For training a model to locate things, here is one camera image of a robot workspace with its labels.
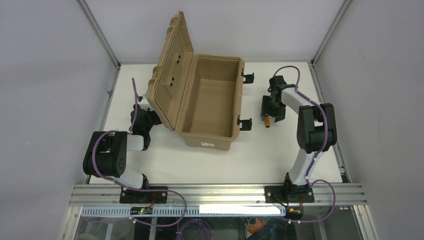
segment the white wall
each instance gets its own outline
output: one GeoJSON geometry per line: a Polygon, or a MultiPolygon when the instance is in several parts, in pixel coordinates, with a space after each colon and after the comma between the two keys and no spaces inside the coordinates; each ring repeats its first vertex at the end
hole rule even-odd
{"type": "Polygon", "coordinates": [[[1,239],[57,239],[113,75],[75,0],[1,1],[1,239]]]}
{"type": "Polygon", "coordinates": [[[423,239],[424,1],[354,0],[317,64],[381,239],[423,239]]]}
{"type": "Polygon", "coordinates": [[[310,60],[343,0],[86,0],[120,62],[156,63],[183,11],[197,54],[310,60]]]}

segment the tan plastic case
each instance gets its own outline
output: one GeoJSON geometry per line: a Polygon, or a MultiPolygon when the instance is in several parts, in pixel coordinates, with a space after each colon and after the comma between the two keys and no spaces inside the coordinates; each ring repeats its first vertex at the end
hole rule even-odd
{"type": "Polygon", "coordinates": [[[240,132],[244,67],[239,57],[193,57],[180,11],[171,19],[146,99],[163,125],[188,146],[229,150],[240,132]]]}

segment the white table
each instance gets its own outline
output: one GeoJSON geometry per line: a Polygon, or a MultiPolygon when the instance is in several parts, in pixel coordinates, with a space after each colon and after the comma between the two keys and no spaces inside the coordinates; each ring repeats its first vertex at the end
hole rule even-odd
{"type": "MultiPolygon", "coordinates": [[[[247,62],[244,73],[254,72],[253,84],[243,86],[240,119],[252,118],[252,130],[241,131],[229,151],[189,147],[177,132],[163,125],[154,126],[150,132],[151,143],[147,151],[128,152],[127,168],[145,174],[152,184],[260,184],[282,183],[292,168],[299,146],[296,140],[298,116],[287,108],[285,120],[271,122],[265,128],[261,121],[263,95],[269,95],[269,79],[282,66],[300,68],[299,88],[307,96],[318,100],[306,62],[247,62]]],[[[130,112],[134,104],[131,78],[135,78],[138,95],[147,91],[155,64],[123,65],[104,130],[127,131],[130,112]]],[[[295,83],[294,69],[280,71],[288,83],[295,83]]],[[[325,179],[341,183],[338,164],[332,148],[317,163],[312,180],[325,179]]],[[[104,183],[92,177],[90,183],[104,183]]]]}

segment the case latch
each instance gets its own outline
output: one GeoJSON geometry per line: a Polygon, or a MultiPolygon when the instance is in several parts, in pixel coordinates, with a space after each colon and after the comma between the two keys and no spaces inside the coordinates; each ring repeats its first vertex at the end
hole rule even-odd
{"type": "Polygon", "coordinates": [[[241,72],[241,75],[245,78],[243,81],[243,84],[252,84],[253,80],[255,80],[255,73],[252,72],[252,74],[244,74],[241,72]]]}
{"type": "Polygon", "coordinates": [[[237,125],[240,125],[240,131],[250,131],[252,130],[252,119],[246,119],[246,120],[240,120],[240,118],[237,118],[237,125]]]}

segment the open lid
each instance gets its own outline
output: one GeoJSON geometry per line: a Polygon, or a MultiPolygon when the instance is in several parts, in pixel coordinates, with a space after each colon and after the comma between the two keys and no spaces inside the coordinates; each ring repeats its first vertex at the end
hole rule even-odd
{"type": "Polygon", "coordinates": [[[162,124],[175,130],[178,112],[193,58],[193,46],[182,11],[170,22],[165,45],[153,76],[148,81],[146,99],[162,124]]]}

